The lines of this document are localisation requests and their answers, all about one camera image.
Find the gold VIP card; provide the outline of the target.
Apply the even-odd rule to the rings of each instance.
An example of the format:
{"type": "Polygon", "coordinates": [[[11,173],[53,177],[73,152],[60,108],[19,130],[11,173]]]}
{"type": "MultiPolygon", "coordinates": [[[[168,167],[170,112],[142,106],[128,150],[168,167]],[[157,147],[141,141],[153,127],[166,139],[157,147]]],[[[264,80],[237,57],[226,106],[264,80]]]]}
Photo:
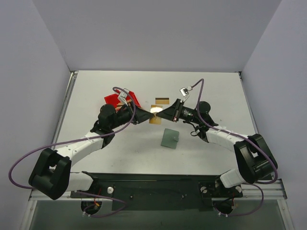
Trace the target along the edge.
{"type": "Polygon", "coordinates": [[[154,125],[160,125],[162,122],[162,119],[160,117],[158,117],[156,114],[160,111],[163,110],[163,106],[162,105],[151,105],[150,108],[150,112],[154,114],[154,117],[149,119],[149,123],[150,124],[154,124],[154,125]]]}

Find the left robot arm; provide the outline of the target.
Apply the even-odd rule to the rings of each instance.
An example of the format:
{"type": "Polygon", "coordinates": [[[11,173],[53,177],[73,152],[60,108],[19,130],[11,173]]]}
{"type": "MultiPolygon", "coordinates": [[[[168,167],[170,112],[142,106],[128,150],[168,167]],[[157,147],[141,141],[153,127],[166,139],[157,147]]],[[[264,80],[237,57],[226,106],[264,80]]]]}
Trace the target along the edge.
{"type": "Polygon", "coordinates": [[[129,122],[137,125],[153,117],[153,113],[131,103],[119,110],[110,104],[103,105],[98,120],[83,141],[56,150],[46,148],[40,153],[29,184],[53,200],[60,198],[65,192],[75,191],[82,191],[87,197],[94,197],[99,190],[96,179],[87,172],[71,172],[72,166],[106,147],[115,136],[115,128],[129,122]]]}

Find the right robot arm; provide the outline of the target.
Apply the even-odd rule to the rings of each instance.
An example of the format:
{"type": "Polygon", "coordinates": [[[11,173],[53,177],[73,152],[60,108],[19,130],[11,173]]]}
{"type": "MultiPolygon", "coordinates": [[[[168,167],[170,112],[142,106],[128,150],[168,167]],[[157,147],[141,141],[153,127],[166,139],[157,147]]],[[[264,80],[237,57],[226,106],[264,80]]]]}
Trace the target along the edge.
{"type": "Polygon", "coordinates": [[[232,187],[242,183],[262,183],[262,180],[274,173],[277,179],[278,164],[269,149],[263,136],[251,136],[233,133],[223,129],[213,121],[209,112],[211,106],[208,102],[201,101],[196,108],[191,109],[177,99],[173,105],[158,112],[159,118],[190,124],[194,127],[193,135],[201,140],[217,144],[233,152],[236,156],[237,168],[228,170],[220,175],[214,184],[215,192],[220,196],[227,195],[232,187]]]}

